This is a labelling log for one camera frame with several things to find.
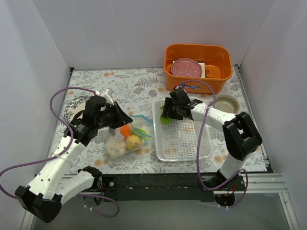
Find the green bell pepper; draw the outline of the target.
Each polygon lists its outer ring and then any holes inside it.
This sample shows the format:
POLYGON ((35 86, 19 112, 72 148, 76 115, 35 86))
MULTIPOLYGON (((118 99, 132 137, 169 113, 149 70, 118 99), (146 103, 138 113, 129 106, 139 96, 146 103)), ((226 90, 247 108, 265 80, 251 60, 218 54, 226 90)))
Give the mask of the green bell pepper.
POLYGON ((168 124, 170 123, 171 119, 168 116, 160 116, 160 121, 162 124, 168 124))

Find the orange tangerine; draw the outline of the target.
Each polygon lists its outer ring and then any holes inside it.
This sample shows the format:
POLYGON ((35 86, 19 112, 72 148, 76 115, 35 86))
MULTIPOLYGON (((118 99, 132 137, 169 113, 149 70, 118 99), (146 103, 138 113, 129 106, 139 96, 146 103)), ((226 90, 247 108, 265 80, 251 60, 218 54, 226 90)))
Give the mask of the orange tangerine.
POLYGON ((119 129, 120 134, 127 139, 129 136, 132 135, 132 127, 129 124, 126 124, 119 129))

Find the white cauliflower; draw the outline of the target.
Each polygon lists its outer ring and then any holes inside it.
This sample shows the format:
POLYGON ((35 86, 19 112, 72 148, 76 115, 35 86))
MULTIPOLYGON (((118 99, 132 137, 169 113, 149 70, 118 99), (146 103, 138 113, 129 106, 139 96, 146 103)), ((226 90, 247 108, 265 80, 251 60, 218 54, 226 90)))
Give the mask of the white cauliflower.
POLYGON ((106 142, 106 153, 111 159, 121 157, 125 154, 126 144, 124 140, 118 140, 115 137, 110 137, 106 142))

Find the clear zip top bag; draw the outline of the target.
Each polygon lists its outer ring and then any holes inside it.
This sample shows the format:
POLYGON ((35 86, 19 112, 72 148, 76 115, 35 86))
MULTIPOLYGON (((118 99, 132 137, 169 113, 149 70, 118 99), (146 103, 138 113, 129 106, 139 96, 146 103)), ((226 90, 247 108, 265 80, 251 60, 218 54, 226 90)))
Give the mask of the clear zip top bag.
POLYGON ((109 128, 105 135, 106 156, 116 159, 140 150, 154 138, 154 124, 144 115, 131 115, 132 122, 122 127, 109 128))

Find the yellow pear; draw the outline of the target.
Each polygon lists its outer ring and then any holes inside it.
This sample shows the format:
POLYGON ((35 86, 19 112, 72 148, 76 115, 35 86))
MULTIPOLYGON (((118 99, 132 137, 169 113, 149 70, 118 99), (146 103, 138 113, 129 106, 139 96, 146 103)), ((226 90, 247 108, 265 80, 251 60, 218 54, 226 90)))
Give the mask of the yellow pear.
POLYGON ((141 139, 136 135, 131 135, 126 139, 126 148, 129 150, 135 150, 141 145, 141 139))

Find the white radish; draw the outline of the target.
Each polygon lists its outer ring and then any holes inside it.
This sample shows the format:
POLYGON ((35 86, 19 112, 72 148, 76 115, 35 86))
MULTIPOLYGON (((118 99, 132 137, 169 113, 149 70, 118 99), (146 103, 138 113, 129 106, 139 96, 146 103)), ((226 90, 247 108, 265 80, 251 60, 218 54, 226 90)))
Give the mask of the white radish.
POLYGON ((125 137, 121 133, 116 133, 115 139, 116 139, 116 141, 121 142, 125 139, 125 137))

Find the green starfruit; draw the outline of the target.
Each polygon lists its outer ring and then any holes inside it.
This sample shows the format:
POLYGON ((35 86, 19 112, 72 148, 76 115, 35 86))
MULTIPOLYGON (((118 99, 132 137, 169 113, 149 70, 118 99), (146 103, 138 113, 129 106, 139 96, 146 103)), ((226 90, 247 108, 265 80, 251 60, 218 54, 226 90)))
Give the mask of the green starfruit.
POLYGON ((133 128, 132 129, 132 134, 134 134, 134 135, 141 135, 141 136, 146 136, 147 135, 147 133, 143 129, 140 129, 140 128, 133 128))

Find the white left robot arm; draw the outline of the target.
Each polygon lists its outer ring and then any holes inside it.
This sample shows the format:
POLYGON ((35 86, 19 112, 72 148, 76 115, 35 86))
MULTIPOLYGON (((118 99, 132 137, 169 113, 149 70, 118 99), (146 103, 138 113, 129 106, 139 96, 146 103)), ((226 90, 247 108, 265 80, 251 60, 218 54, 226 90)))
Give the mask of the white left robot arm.
POLYGON ((64 131, 52 159, 27 186, 16 189, 15 195, 22 207, 45 223, 50 223, 59 214, 62 205, 78 193, 87 189, 99 191, 102 173, 91 166, 79 170, 76 176, 65 182, 61 180, 77 156, 97 136, 98 130, 105 127, 117 129, 132 121, 117 102, 102 96, 91 96, 84 110, 75 114, 64 131))

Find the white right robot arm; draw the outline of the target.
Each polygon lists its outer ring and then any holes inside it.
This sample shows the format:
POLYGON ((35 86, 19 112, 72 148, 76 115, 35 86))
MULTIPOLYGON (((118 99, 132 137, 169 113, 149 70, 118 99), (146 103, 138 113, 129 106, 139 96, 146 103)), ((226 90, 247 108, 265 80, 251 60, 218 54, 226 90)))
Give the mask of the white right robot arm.
POLYGON ((191 100, 182 88, 174 89, 169 97, 165 98, 162 117, 173 120, 188 118, 202 122, 220 130, 224 134, 228 155, 216 176, 205 186, 219 187, 222 190, 230 189, 249 155, 262 144, 260 136, 250 115, 246 112, 232 114, 213 108, 213 103, 205 104, 201 100, 191 100))

